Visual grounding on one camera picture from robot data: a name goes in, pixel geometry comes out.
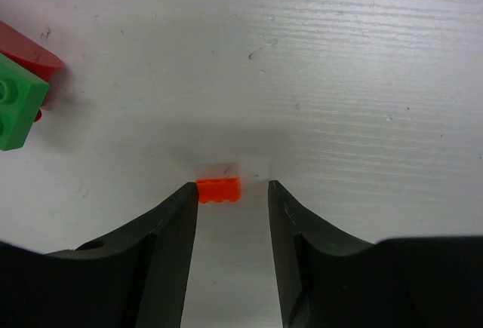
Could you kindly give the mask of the red lego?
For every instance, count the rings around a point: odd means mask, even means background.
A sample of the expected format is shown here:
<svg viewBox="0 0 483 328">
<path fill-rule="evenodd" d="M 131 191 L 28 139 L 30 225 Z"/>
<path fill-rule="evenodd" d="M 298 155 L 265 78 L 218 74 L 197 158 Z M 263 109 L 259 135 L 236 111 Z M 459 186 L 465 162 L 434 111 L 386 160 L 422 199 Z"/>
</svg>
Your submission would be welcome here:
<svg viewBox="0 0 483 328">
<path fill-rule="evenodd" d="M 65 67 L 56 55 L 4 22 L 1 22 L 1 54 L 49 84 L 53 74 Z"/>
</svg>

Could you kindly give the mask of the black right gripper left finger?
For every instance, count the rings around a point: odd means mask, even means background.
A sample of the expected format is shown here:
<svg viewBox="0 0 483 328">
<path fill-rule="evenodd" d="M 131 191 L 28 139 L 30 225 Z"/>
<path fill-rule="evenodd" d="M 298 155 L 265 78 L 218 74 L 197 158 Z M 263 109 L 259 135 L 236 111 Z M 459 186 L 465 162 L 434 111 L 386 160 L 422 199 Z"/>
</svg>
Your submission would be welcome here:
<svg viewBox="0 0 483 328">
<path fill-rule="evenodd" d="M 157 207 L 47 256 L 59 327 L 179 327 L 192 258 L 198 190 L 188 182 Z"/>
</svg>

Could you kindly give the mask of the orange lego piece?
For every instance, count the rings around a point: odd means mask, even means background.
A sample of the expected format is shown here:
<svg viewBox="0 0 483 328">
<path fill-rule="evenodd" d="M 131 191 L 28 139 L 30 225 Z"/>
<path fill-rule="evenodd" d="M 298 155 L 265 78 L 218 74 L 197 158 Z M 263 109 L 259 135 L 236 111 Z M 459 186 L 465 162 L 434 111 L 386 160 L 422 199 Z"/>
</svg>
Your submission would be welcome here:
<svg viewBox="0 0 483 328">
<path fill-rule="evenodd" d="M 201 204 L 237 202 L 242 193 L 241 181 L 238 177 L 198 179 L 196 185 L 198 202 Z"/>
</svg>

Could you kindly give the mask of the green 2x4 lego brick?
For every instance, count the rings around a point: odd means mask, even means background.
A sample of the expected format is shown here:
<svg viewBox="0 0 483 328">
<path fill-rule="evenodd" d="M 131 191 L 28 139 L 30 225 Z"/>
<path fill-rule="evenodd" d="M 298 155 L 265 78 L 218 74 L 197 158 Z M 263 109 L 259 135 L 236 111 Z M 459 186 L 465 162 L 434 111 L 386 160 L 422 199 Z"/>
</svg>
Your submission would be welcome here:
<svg viewBox="0 0 483 328">
<path fill-rule="evenodd" d="M 1 55 L 1 150 L 23 147 L 50 85 Z"/>
</svg>

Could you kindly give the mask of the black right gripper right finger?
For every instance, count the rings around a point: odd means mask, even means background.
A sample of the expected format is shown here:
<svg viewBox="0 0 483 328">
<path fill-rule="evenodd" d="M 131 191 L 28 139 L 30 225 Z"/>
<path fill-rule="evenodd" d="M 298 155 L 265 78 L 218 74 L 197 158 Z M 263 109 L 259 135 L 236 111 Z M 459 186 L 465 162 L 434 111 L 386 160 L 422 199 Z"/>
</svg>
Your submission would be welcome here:
<svg viewBox="0 0 483 328">
<path fill-rule="evenodd" d="M 317 216 L 276 180 L 268 209 L 283 326 L 376 327 L 374 244 Z"/>
</svg>

